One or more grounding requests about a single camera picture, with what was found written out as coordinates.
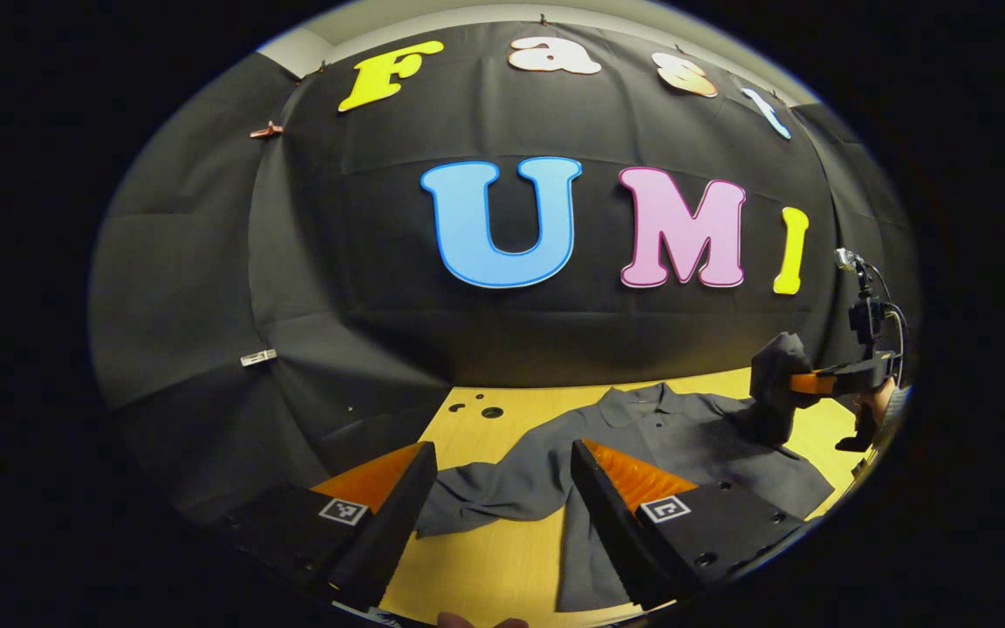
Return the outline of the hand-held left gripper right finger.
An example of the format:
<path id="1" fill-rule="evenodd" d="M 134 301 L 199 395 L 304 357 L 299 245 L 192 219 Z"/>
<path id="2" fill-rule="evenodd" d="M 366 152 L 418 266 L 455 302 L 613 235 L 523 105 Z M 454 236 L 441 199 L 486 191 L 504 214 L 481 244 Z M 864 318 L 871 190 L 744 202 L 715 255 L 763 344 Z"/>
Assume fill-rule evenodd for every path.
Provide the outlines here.
<path id="1" fill-rule="evenodd" d="M 805 520 L 729 481 L 691 482 L 591 439 L 571 479 L 631 603 L 685 603 L 749 571 Z"/>

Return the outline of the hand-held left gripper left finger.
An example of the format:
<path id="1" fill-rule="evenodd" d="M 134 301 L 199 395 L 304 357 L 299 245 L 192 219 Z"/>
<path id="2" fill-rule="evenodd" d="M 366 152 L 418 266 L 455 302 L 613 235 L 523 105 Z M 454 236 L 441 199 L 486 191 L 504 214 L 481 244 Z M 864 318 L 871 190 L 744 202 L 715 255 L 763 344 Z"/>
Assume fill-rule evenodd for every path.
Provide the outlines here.
<path id="1" fill-rule="evenodd" d="M 434 485 L 430 441 L 419 441 L 305 488 L 268 488 L 209 524 L 209 536 L 282 584 L 322 603 L 380 603 Z"/>

